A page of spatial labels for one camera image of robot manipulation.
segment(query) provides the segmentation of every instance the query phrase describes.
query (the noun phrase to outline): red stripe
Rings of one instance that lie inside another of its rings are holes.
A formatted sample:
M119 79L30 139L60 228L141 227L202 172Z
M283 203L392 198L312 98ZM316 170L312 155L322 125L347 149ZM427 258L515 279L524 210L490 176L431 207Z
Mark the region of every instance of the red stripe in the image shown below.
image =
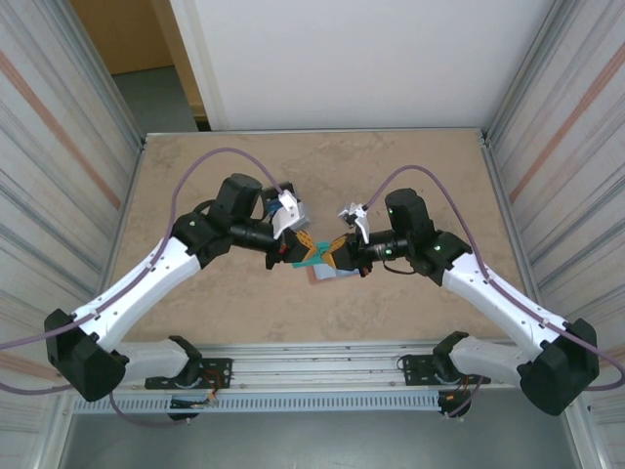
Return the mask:
M119 208L121 204L115 192L106 184L104 179L98 174L96 169L89 163L87 157L82 153L80 148L71 140L67 132L60 125L54 115L48 110L41 100L35 95L32 88L23 79L18 70L13 66L9 58L0 51L0 68L13 86L20 92L22 97L30 104L35 112L39 115L44 124L57 137L62 145L67 149L69 154L78 162L80 167L87 173L87 176L94 182L98 189L103 192L104 196L113 204L115 208Z
M616 54L612 56L609 62L605 65L604 69L597 75L593 84L590 85L590 88L586 91L579 104L575 107L571 115L566 119L566 121L562 124L558 132L551 138L549 143L543 150L538 154L536 161L532 163L529 167L525 175L521 178L519 184L515 187L515 189L510 193L510 200L515 203L522 190L525 189L525 186L531 181L531 178L534 177L536 172L541 168L547 158L551 156L554 150L561 143L566 134L573 127L577 119L584 113L586 109L593 103L593 101L597 98L601 91L604 90L607 83L610 82L612 77L616 74L619 68L625 63L625 43L618 48Z

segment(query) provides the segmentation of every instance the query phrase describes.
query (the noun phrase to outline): tabletop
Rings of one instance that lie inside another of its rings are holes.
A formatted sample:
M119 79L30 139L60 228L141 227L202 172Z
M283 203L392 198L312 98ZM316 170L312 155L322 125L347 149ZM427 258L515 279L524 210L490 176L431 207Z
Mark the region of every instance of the tabletop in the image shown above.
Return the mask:
M171 193L193 161L208 150L234 147L260 159L278 182L290 181L308 207L314 240L346 231L337 218L347 201L364 203L401 165L433 171L458 204L485 262L519 287L521 281L475 130L384 132L197 133L148 136L121 237L113 279L139 263L162 237ZM241 172L268 179L237 154L202 163L178 199L178 214L213 198L222 180ZM424 197L438 229L466 238L438 188L406 171L387 188L410 187ZM372 231L388 229L384 198L370 208ZM407 263L395 261L396 268ZM234 247L188 279L132 328L126 340L183 335L196 345L329 340L441 339L455 330L480 338L502 331L464 299L427 278L398 276L374 266L367 278L312 284L306 269L265 269L262 253Z

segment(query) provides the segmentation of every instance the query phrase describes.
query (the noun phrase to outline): white bracket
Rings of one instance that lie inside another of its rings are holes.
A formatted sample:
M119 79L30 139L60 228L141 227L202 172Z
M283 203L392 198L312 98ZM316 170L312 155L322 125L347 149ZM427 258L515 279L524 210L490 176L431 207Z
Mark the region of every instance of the white bracket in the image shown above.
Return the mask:
M369 243L369 221L367 220L367 212L363 208L362 204L350 203L339 212L339 218L341 218L348 227L358 227L362 233L362 239L364 243Z
M287 228L298 225L305 217L301 204L290 191L282 191L277 197L282 206L273 215L273 239L278 239Z

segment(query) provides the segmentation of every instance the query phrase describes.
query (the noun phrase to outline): cable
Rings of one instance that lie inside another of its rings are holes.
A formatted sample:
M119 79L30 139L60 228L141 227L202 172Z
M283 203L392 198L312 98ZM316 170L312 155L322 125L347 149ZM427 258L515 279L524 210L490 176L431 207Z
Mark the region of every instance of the cable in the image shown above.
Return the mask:
M141 418L131 417L130 415L122 412L121 408L119 408L119 406L115 402L113 393L110 393L108 395L108 400L110 401L110 406L113 407L113 410L115 410L115 413L119 415L121 418L123 418L124 420L126 420L128 423L132 423L133 425L138 425L140 427L147 427L147 428L169 428L169 427L176 427L178 425L183 425L185 423L188 423L188 420L150 422L149 420L143 420Z
M523 303L521 303L514 296L512 296L510 293L508 293L501 285L499 285L494 278L490 277L490 275L488 273L488 270L486 268L486 265L484 264L483 258L481 257L481 253L479 252L478 244L476 243L476 240L473 237L473 234L471 233L471 230L469 230L469 226L467 225L467 222L465 221L464 217L460 213L460 210L458 209L458 206L454 202L453 198L451 198L451 195L449 194L449 191L442 184L440 179L437 178L437 176L432 171L430 171L428 168L425 168L425 167L417 165L417 164L408 164L406 166L401 166L400 168L397 168L397 170L395 170L382 183L380 188L373 193L373 196L363 206L363 208L366 210L371 205L373 205L373 203L375 203L375 201L378 199L378 197L382 194L382 191L389 185L389 183L398 174L402 173L403 171L407 171L409 169L415 169L417 171L421 171L422 173L427 174L430 177L430 179L432 179L432 181L438 186L438 188L440 189L440 191L442 192L444 197L447 199L447 202L451 206L451 209L455 213L456 218L460 222L460 225L462 226L463 231L467 235L467 239L469 240L469 243L471 244L471 247L472 247L472 249L473 249L473 251L474 251L474 253L476 255L476 260L478 261L479 270L481 271L481 274L486 279L486 281L488 283L490 283L492 285L492 287L495 290L497 290L504 298L506 298L508 301L510 301L515 306L517 306L523 312L527 313L531 318L533 318L534 320L537 320L538 322L544 323L543 318L541 318L540 315L534 313L532 310L527 308ZM582 340L582 339L580 339L578 337L575 337L574 335L570 334L569 332L567 332L565 330L562 330L559 327L554 326L550 322L544 323L544 325L547 328L549 328L550 330L553 330L554 332L557 332L562 337L570 340L571 342L579 345L580 347L583 347L584 349L592 352L593 354L597 355L598 357L600 357L600 358L606 360L607 362L611 363L612 365L614 365L616 367L616 369L618 369L620 371L621 377L618 380L616 380L615 382L609 383L609 384L604 384L604 385L601 385L601 386L589 386L588 388L586 388L586 391L610 391L612 389L620 388L621 386L623 386L625 384L625 366L623 366L616 359L614 359L613 357L609 356L605 352L599 350L597 347L593 346L592 344L589 344L588 342L586 342L586 341L584 341L584 340ZM467 403L470 402L473 399L473 396L478 391L480 384L481 384L481 382L478 383L478 386L476 386L476 388L473 390L473 392L471 393L471 395L467 399ZM459 409L456 409L454 411L454 413L452 413L451 415L455 415L455 413L457 413L457 411Z
M473 391L471 392L471 394L469 395L469 397L460 405L458 405L456 408L454 408L452 411L447 412L445 414L445 417L447 418L451 418L453 417L455 414L457 414L458 412L460 412L460 410L462 410L463 408L465 408L467 405L469 405L469 403L474 399L474 397L476 396L476 394L479 391L479 387L481 386L481 383L483 382L484 377L480 376L479 380L478 380L478 384L476 384L476 387L473 388Z
M14 340L11 342L5 342L4 344L0 344L0 350L13 349L14 347L20 347L22 345L32 344L34 342L39 342L40 340L45 340L50 337L56 337L59 334L63 334L64 332L68 332L71 329L75 329L76 327L84 324L91 318L94 318L95 315L87 315L80 320L76 320L68 325L63 325L61 327L57 327L56 329L49 330L48 332L41 333L39 335L33 335L32 337L24 337L23 339Z
M387 261L382 261L382 267L384 267L387 271L393 274L400 274L401 276L414 276L417 273L417 271L412 271L412 272L398 271L397 269L393 269L392 267L389 267L387 265Z
M204 153L199 158L197 158L195 160L195 162L193 162L193 164L191 164L191 166L188 168L188 170L185 172L185 174L183 175L181 180L178 182L178 184L174 188L174 191L172 193L172 201L171 201L171 207L170 207L170 213L169 213L169 221L167 222L167 227L165 229L165 235L163 237L163 240L162 240L162 242L160 242L160 244L158 246L158 249L157 249L156 253L153 256L154 259L158 259L161 256L161 254L165 251L165 248L167 247L167 242L168 242L168 240L169 240L169 238L171 236L172 229L173 229L174 223L176 221L176 202L177 202L177 199L178 199L178 194L179 194L181 188L183 187L184 183L187 181L187 179L191 175L191 173L193 171L195 171L195 169L201 163L203 163L206 159L210 158L211 156L214 156L215 154L225 153L225 152L236 153L236 154L239 154L239 155L247 158L248 160L250 160L252 163L254 163L256 166L259 167L259 169L265 174L265 176L267 176L267 178L271 182L271 185L277 190L278 193L282 193L283 192L282 188L277 183L277 180L273 177L273 175L270 173L270 171L267 169L267 167L265 167L265 165L263 165L263 163L261 163L254 156L252 156L251 154L249 154L246 151L243 151L242 149L233 149L233 148L229 148L229 147L224 147L224 148L221 148L221 149L212 149L212 150ZM71 324L64 325L62 327L58 327L58 328L53 329L53 330L49 330L49 331L44 332L42 334L34 335L32 337L24 337L22 339L18 339L18 340L14 340L14 341L11 341L11 342L6 342L4 344L0 344L0 351L7 350L7 349L13 349L14 347L20 347L20 346L26 345L26 344L32 344L33 342L38 342L40 340L45 340L45 339L48 339L50 337L56 337L57 335L63 334L64 332L67 332L67 331L69 331L71 329L75 329L76 327L79 327L80 325L84 324L88 320L92 320L99 313L104 311L106 308L108 308L110 305L115 303L117 300L119 300L121 297L123 297L126 293L128 293L130 290L132 290L135 286L137 286L137 284L141 280L143 280L144 277L149 273L151 268L152 268L151 264L146 264L146 267L130 283L128 283L125 287L123 287L121 290L119 290L117 293L115 293L113 296L111 296L108 300L104 301L100 306L98 306L95 309L94 313L90 313L90 314L86 315L85 317L81 318L80 320L76 320L76 321L72 322Z
M55 394L61 391L68 391L72 388L71 384L65 384L63 386L55 386L48 389L20 389L9 386L8 384L0 383L0 390L11 394L17 394L19 396L46 396L48 394Z

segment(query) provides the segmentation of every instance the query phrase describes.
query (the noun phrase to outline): teal cloth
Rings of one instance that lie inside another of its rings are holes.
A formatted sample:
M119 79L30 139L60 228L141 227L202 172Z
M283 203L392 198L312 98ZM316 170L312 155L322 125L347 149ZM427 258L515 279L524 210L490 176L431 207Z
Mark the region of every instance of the teal cloth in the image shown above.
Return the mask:
M324 264L324 262L321 260L321 255L330 248L330 242L329 241L318 242L316 244L316 248L317 248L317 252L313 257L311 257L311 259L309 259L308 261L304 261L304 262L294 262L293 268L299 269L301 267L309 267L309 266L315 266L317 264Z

